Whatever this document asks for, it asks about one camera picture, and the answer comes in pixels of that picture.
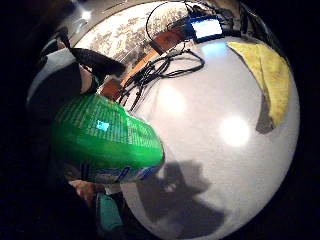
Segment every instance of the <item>wire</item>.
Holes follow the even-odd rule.
[[[224,18],[224,20],[227,21],[227,22],[229,22],[229,19],[223,14],[222,11],[220,11],[218,8],[216,8],[216,7],[214,7],[214,6],[210,6],[209,4],[207,4],[207,3],[205,3],[205,2],[202,2],[202,1],[200,1],[200,0],[194,0],[194,1],[176,0],[176,1],[169,1],[169,2],[161,3],[161,4],[159,4],[158,6],[156,6],[156,7],[150,12],[150,14],[149,14],[149,16],[148,16],[148,18],[147,18],[146,24],[145,24],[145,29],[146,29],[147,36],[148,36],[148,38],[150,39],[150,41],[152,42],[152,44],[153,44],[160,52],[162,52],[162,53],[164,53],[164,52],[166,52],[166,51],[151,37],[151,35],[150,35],[150,33],[149,33],[149,30],[148,30],[148,23],[149,23],[149,20],[150,20],[151,15],[154,13],[154,11],[155,11],[156,9],[158,9],[158,8],[161,7],[162,5],[165,5],[165,4],[167,4],[167,3],[172,3],[172,2],[180,2],[180,3],[183,3],[183,4],[186,6],[186,9],[187,9],[187,12],[188,12],[188,15],[189,15],[189,16],[191,15],[191,14],[190,14],[191,12],[194,12],[194,9],[193,9],[193,6],[187,4],[187,2],[191,2],[191,3],[196,2],[196,3],[202,4],[203,6],[205,6],[205,7],[209,8],[209,9],[213,10],[215,13],[221,14],[221,16]]]
[[[187,69],[179,69],[176,71],[166,73],[171,62],[175,60],[181,60],[181,59],[176,59],[176,57],[181,56],[183,54],[189,54],[195,57],[196,60],[200,62],[200,64],[195,67],[191,67]],[[197,54],[192,52],[190,49],[181,50],[181,51],[172,51],[163,57],[157,58],[154,61],[151,61],[151,62],[149,61],[146,64],[146,66],[144,66],[141,70],[136,72],[134,75],[130,76],[130,78],[128,79],[128,81],[125,83],[125,85],[120,91],[120,98],[118,103],[121,104],[125,96],[129,96],[133,89],[138,88],[138,92],[136,93],[136,98],[130,108],[130,111],[132,111],[135,108],[136,104],[138,103],[142,95],[142,92],[150,82],[160,78],[174,78],[177,76],[195,72],[203,68],[204,64],[205,64],[205,61],[201,57],[199,57]]]

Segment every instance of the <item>small screen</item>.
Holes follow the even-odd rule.
[[[222,34],[220,23],[217,19],[206,19],[192,22],[197,39]]]

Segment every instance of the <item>round table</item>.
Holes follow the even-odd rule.
[[[163,142],[165,163],[121,189],[135,217],[162,239],[221,239],[239,229],[272,198],[293,158],[299,132],[293,78],[286,117],[272,130],[262,92],[228,41],[247,40],[191,46],[204,68],[157,81],[135,112]],[[170,69],[192,64],[174,61]]]

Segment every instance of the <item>electronic device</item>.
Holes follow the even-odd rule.
[[[215,16],[191,18],[188,22],[188,28],[196,43],[222,38],[224,36],[220,22]]]

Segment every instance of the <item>yellow cloth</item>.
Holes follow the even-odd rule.
[[[286,61],[264,44],[228,42],[256,78],[269,107],[274,126],[282,122],[290,94],[290,71]]]

